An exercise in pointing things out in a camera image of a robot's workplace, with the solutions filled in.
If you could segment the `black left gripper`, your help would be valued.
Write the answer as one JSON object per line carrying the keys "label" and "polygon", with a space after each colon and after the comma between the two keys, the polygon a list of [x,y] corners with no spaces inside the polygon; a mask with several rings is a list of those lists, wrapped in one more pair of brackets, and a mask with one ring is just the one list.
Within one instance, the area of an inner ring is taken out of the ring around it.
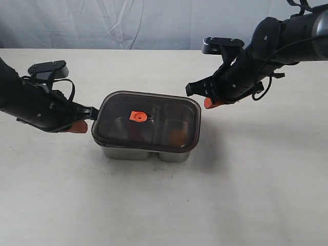
{"label": "black left gripper", "polygon": [[1,77],[1,111],[46,132],[87,133],[84,120],[97,120],[99,110],[72,102],[59,90],[46,92],[20,77]]}

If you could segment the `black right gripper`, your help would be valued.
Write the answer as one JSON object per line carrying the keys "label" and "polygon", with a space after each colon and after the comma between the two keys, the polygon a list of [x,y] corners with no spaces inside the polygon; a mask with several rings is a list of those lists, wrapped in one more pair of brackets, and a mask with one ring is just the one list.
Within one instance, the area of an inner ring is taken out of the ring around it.
{"label": "black right gripper", "polygon": [[253,49],[247,48],[242,50],[229,67],[220,66],[212,77],[188,83],[185,87],[186,95],[206,97],[203,102],[206,109],[234,104],[240,99],[263,91],[261,80],[281,67],[283,64],[275,61],[256,59]]}

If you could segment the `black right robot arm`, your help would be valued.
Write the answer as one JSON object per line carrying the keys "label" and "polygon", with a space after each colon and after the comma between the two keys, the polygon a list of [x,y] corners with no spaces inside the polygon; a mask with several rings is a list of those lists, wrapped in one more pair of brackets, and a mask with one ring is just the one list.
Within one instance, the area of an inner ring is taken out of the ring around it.
{"label": "black right robot arm", "polygon": [[262,80],[280,79],[276,70],[300,62],[327,60],[327,5],[289,1],[299,13],[286,20],[266,17],[256,27],[248,46],[237,38],[207,37],[202,53],[220,55],[223,63],[213,75],[186,85],[187,96],[205,97],[208,108],[230,105],[251,96],[261,100],[268,92]]}

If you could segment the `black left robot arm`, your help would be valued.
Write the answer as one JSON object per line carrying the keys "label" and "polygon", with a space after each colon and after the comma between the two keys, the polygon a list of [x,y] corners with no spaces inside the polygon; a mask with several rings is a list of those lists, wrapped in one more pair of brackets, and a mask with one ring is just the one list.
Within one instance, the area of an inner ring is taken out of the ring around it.
{"label": "black left robot arm", "polygon": [[68,81],[65,60],[34,64],[27,76],[19,74],[1,61],[1,111],[16,120],[49,133],[85,133],[86,120],[97,120],[98,110],[73,101],[75,87],[69,97],[53,84]]}

